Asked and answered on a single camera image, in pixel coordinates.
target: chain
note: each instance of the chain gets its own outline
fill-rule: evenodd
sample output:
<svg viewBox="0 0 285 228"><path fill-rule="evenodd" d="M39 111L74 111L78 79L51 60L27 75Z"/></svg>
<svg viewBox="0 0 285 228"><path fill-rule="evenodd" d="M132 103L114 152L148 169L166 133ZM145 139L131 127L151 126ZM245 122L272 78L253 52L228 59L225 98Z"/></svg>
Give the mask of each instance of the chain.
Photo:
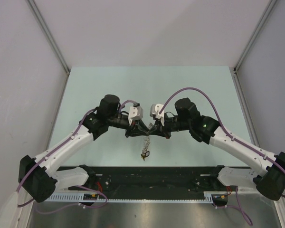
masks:
<svg viewBox="0 0 285 228"><path fill-rule="evenodd" d="M149 126L148 128L151 129L153 127L153 124L152 123L149 123ZM149 157L150 155L150 151L149 151L149 145L150 145L150 136L145 136L143 138L144 140L144 145L143 145L143 149L142 149L142 154L141 154L141 157L142 159L144 160L145 158Z"/></svg>

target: light blue table surface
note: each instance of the light blue table surface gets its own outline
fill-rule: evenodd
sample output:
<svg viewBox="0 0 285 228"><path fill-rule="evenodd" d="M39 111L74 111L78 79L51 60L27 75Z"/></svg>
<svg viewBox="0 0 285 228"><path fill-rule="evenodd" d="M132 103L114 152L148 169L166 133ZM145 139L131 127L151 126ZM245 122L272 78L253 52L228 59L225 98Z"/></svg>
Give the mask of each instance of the light blue table surface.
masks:
<svg viewBox="0 0 285 228"><path fill-rule="evenodd" d="M148 125L152 104L164 104L177 90L196 87L213 101L224 125L250 142L238 96L227 66L161 67L74 67L57 117L50 147L66 137L84 113L99 105L106 94L139 102ZM165 111L176 114L174 103L188 97L203 115L215 118L201 94L185 91L177 95ZM151 136L150 156L143 161L143 137L125 138L122 129L110 128L95 142L73 155L64 165L91 166L245 166L221 149L195 141L189 132L172 133L170 139Z"/></svg>

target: red wire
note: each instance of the red wire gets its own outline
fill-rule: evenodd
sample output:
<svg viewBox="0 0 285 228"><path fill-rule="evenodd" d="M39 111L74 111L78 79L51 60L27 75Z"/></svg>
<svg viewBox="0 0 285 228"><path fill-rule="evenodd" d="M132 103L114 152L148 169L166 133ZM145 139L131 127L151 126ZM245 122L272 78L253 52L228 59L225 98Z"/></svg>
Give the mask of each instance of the red wire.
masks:
<svg viewBox="0 0 285 228"><path fill-rule="evenodd" d="M229 196L232 193L232 190L231 190L231 188L229 186L226 186L226 188L227 188L228 192L230 191L230 193L228 193L228 195L227 195L227 196Z"/></svg>
<svg viewBox="0 0 285 228"><path fill-rule="evenodd" d="M103 188L101 187L100 183L99 183L99 182L96 182L96 185L98 186L98 190L99 190L100 192L102 192L102 191L103 191Z"/></svg>

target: metal frame edge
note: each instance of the metal frame edge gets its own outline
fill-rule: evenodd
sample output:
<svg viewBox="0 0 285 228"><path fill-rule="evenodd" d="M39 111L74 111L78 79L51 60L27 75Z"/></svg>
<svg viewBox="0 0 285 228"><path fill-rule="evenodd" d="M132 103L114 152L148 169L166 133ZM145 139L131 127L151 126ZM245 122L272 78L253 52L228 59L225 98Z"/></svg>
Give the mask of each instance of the metal frame edge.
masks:
<svg viewBox="0 0 285 228"><path fill-rule="evenodd" d="M67 88L66 86L67 86L68 79L69 79L69 75L67 75L67 77L66 77L66 81L65 81L62 93L60 95L60 100L59 100L59 104L58 104L58 107L57 107L57 110L56 110L56 114L55 114L55 117L54 117L53 125L51 127L51 131L50 131L50 134L49 134L49 137L48 137L48 140L47 140L46 150L49 148L49 145L51 143L51 139L52 139L54 128L55 128L55 125L56 125L56 121L57 121L57 118L58 118L59 110L60 110L60 107L61 107L61 104L62 104L62 100L63 100L64 94L66 92L66 88Z"/></svg>
<svg viewBox="0 0 285 228"><path fill-rule="evenodd" d="M249 133L251 142L254 145L256 145L257 147L260 147L260 143L259 143L259 140L257 138L257 133L255 131L255 128L254 128L254 125L252 122L252 118L251 118L251 115L250 115L250 112L248 109L248 105L247 105L241 84L240 84L239 79L238 79L238 75L235 72L235 70L231 71L231 75L232 75L232 80L233 80L233 83L234 83L234 86L235 86L235 89L237 92L237 97L238 97L238 100L239 100L239 103L240 103L240 106L241 106L241 109L242 109L242 112L244 115L246 126L248 128L248 133Z"/></svg>
<svg viewBox="0 0 285 228"><path fill-rule="evenodd" d="M285 228L285 199L281 198L279 201L275 201L275 209L281 222L282 228Z"/></svg>
<svg viewBox="0 0 285 228"><path fill-rule="evenodd" d="M66 63L63 55L61 54L61 51L60 51L58 45L56 44L56 41L54 40L52 33L50 32L46 22L44 21L42 15L40 13L40 10L38 9L35 1L34 0L25 0L25 1L27 2L28 7L32 11L37 23L40 25L40 28L41 28L43 34L45 35L49 45L51 46L52 50L54 51L55 55L57 56L61 66L65 70L66 74L69 75L70 69L67 66L67 63Z"/></svg>
<svg viewBox="0 0 285 228"><path fill-rule="evenodd" d="M260 34L262 28L266 24L269 16L272 14L273 9L276 6L277 2L278 2L278 0L270 0L270 2L267 4L267 7L266 7L265 11L263 12L261 19L259 20L259 22L258 22L255 30L253 31L247 45L244 48L244 51L242 52L239 60L236 63L236 66L235 66L235 72L236 73L240 69L243 61L245 60L246 56L248 55L249 51L251 50L253 44L255 43L257 37Z"/></svg>

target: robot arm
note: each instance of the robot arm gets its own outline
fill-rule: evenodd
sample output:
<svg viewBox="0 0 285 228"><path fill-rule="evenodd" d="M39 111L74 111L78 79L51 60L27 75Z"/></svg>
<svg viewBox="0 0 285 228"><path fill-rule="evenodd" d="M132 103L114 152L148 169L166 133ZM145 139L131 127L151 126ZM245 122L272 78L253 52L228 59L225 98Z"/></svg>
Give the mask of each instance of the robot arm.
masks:
<svg viewBox="0 0 285 228"><path fill-rule="evenodd" d="M281 152L279 155L276 155L265 151L240 139L226 129L233 136L230 138L217 120L200 115L196 105L188 98L180 99L175 103L178 115L173 117L168 117L164 111L160 114L162 107L163 105L161 104L151 107L150 116L155 119L155 125L149 131L150 134L170 138L171 132L188 130L196 141L223 149L251 168L222 168L217 174L217 179L222 184L225 186L236 185L256 188L262 195L271 200L280 199L285 189L285 175L266 158L275 161L285 170L285 153ZM251 149L243 146L236 139L262 152L265 157L263 158Z"/></svg>
<svg viewBox="0 0 285 228"><path fill-rule="evenodd" d="M46 200L55 190L75 185L84 185L95 180L95 173L89 167L81 165L67 171L58 168L81 147L95 141L108 131L109 126L125 129L126 137L157 135L167 139L171 132L189 131L198 142L221 148L246 163L251 169L221 168L217 179L224 185L237 185L256 188L261 194L272 200L279 200L285 189L285 175L268 160L239 144L236 135L228 131L233 138L227 137L220 123L208 116L200 115L195 104L188 98L175 103L178 115L168 117L161 112L163 105L152 105L150 115L155 124L148 129L142 122L143 110L139 104L130 108L129 115L119 113L119 98L106 95L100 102L97 112L87 114L76 131L51 150L35 158L25 156L20 162L19 183L37 202ZM262 151L266 157L276 161L285 169L285 153L275 155L248 142L249 146Z"/></svg>
<svg viewBox="0 0 285 228"><path fill-rule="evenodd" d="M43 202L55 190L93 181L95 173L85 165L67 171L57 170L80 148L107 132L109 126L125 129L126 137L148 135L149 129L142 122L143 110L139 104L130 108L130 115L119 113L119 105L117 96L106 95L101 100L96 114L91 112L85 115L76 130L65 139L35 158L28 155L22 158L19 186L22 185L36 202Z"/></svg>

